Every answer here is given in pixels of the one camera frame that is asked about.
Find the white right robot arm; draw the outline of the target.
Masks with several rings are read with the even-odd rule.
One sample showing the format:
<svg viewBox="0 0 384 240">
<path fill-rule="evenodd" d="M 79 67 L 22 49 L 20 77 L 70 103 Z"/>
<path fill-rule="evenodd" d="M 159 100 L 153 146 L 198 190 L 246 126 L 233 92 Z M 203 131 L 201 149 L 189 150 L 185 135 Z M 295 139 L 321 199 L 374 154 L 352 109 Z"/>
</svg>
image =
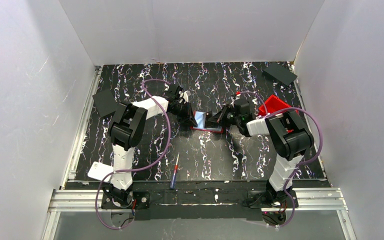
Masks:
<svg viewBox="0 0 384 240">
<path fill-rule="evenodd" d="M 245 137 L 268 135 L 277 153 L 266 190 L 272 195 L 289 191 L 299 162 L 314 145 L 314 137 L 299 115 L 300 108 L 287 107 L 263 118 L 255 118 L 251 102 L 237 97 L 216 114 L 208 112 L 205 126 L 236 126 Z"/>
</svg>

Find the red leather card holder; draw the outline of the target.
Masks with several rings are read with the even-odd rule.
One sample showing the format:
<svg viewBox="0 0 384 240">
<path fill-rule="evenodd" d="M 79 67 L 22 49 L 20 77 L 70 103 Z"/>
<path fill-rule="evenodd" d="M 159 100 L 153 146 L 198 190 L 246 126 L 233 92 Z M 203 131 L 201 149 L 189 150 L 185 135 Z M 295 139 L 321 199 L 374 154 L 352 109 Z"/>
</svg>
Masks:
<svg viewBox="0 0 384 240">
<path fill-rule="evenodd" d="M 210 132 L 214 134 L 222 134 L 224 128 L 218 123 L 210 122 L 210 117 L 213 117 L 215 114 L 212 111 L 202 112 L 195 111 L 194 119 L 197 123 L 197 126 L 191 126 L 191 130 Z"/>
</svg>

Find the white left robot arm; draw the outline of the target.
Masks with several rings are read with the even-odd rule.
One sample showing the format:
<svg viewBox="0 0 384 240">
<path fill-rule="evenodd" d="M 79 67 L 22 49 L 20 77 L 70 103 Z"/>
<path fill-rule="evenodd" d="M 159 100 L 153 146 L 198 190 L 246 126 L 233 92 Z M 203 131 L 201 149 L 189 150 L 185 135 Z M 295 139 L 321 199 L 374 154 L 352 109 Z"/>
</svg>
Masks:
<svg viewBox="0 0 384 240">
<path fill-rule="evenodd" d="M 121 103 L 108 126 L 113 148 L 113 172 L 110 184 L 122 193 L 133 183 L 132 166 L 135 147 L 140 143 L 146 120 L 156 115 L 175 115 L 180 125 L 196 127 L 191 93 L 170 84 L 162 96 L 151 96 L 137 102 Z"/>
</svg>

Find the red plastic bin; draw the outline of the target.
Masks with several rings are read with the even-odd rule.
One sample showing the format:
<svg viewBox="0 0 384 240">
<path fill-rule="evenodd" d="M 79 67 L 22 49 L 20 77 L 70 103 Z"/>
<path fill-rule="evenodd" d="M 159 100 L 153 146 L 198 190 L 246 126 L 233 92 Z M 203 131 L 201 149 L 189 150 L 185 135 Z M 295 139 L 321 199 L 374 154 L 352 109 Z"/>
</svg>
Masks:
<svg viewBox="0 0 384 240">
<path fill-rule="evenodd" d="M 281 100 L 279 97 L 272 94 L 262 105 L 260 105 L 258 108 L 258 115 L 264 117 L 276 111 L 291 107 L 292 106 Z"/>
</svg>

